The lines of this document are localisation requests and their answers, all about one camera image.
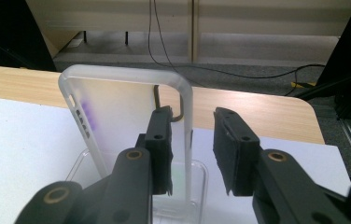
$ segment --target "gray floor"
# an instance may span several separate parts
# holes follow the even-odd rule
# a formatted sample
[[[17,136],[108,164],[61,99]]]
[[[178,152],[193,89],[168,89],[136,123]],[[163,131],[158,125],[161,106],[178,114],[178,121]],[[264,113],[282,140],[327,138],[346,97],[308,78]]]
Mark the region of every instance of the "gray floor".
[[[129,33],[129,45],[124,44],[123,32],[87,32],[88,42],[75,37],[73,47],[64,48],[54,62],[60,72],[76,64],[101,64],[122,67],[173,69],[153,62],[147,47],[147,33]],[[202,34],[199,59],[191,64],[188,58],[188,39],[184,34],[162,34],[166,52],[176,71],[194,86],[232,91],[248,91],[285,95],[293,88],[293,74],[271,78],[251,79],[283,74],[298,66],[325,64],[335,48],[336,36],[281,35],[219,35]],[[159,63],[169,65],[158,33],[150,36],[150,50]],[[209,71],[216,69],[230,74]],[[316,82],[322,67],[308,67],[298,72],[299,82]],[[295,89],[292,94],[305,89]],[[315,109],[326,144],[337,146],[351,175],[351,146],[340,122],[336,119],[333,97],[309,101]]]

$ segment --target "clear phone case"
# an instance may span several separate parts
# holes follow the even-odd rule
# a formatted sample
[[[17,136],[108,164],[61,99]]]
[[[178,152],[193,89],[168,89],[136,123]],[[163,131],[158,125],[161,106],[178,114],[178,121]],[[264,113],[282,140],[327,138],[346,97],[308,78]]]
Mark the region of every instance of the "clear phone case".
[[[174,72],[97,65],[63,71],[59,87],[88,146],[67,179],[88,187],[111,174],[118,154],[146,132],[156,85],[179,92],[183,117],[172,123],[173,195],[153,196],[153,222],[201,223],[207,171],[191,159],[192,88]]]

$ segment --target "wooden desk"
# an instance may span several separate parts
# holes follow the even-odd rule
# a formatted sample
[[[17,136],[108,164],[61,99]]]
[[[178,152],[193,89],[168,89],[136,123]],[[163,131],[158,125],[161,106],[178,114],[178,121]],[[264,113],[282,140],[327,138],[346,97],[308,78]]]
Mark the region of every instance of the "wooden desk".
[[[0,98],[67,107],[57,80],[59,73],[0,67]],[[213,129],[217,106],[240,114],[257,135],[324,144],[316,114],[305,101],[239,91],[193,88],[193,126]],[[161,99],[175,105],[178,97],[163,89]]]

